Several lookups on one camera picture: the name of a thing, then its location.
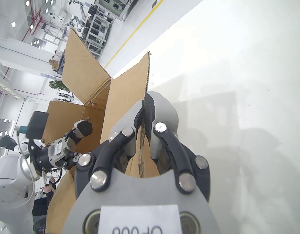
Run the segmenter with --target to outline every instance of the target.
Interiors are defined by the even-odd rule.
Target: white wall
[[[17,101],[5,95],[0,118],[15,120],[17,126],[27,126],[34,111],[47,111],[49,101],[57,97],[56,90],[49,87],[50,79],[23,71],[13,70],[10,78],[11,87],[17,89],[26,101]]]
[[[222,233],[300,233],[300,0],[204,0],[122,71],[147,50]]]

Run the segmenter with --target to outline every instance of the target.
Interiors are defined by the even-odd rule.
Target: white label
[[[61,153],[61,151],[62,151],[62,142],[56,144],[56,146],[54,147],[54,154],[58,155]]]
[[[102,206],[98,234],[182,234],[177,205]]]

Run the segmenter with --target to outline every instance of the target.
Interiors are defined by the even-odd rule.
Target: white robot
[[[9,146],[15,151],[10,150],[0,159],[0,221],[5,224],[2,234],[34,233],[34,182],[52,168],[73,167],[79,157],[75,152],[76,144],[92,132],[91,123],[82,120],[62,138],[41,149],[34,140],[42,138],[44,128],[39,133],[34,128],[36,122],[40,124],[41,118],[45,119],[42,114],[46,113],[35,112],[33,115],[26,131],[28,140],[21,144],[21,149],[9,137]]]

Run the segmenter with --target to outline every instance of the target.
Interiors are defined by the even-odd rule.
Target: cardboard flap
[[[111,80],[100,143],[109,137],[112,127],[138,101],[148,87],[149,54],[128,71]]]
[[[111,77],[87,50],[75,30],[71,30],[65,48],[62,82],[84,104]]]
[[[71,171],[68,171],[62,177],[49,203],[46,233],[61,233],[65,220],[75,201],[74,180]]]
[[[74,123],[81,119],[82,111],[82,105],[50,101],[47,109],[49,115],[43,134],[45,144],[63,137],[66,132],[72,129]]]

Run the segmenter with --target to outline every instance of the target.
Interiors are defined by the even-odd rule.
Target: white pillar
[[[51,52],[20,42],[13,38],[0,38],[0,62],[2,65],[46,77],[58,75],[48,63]]]

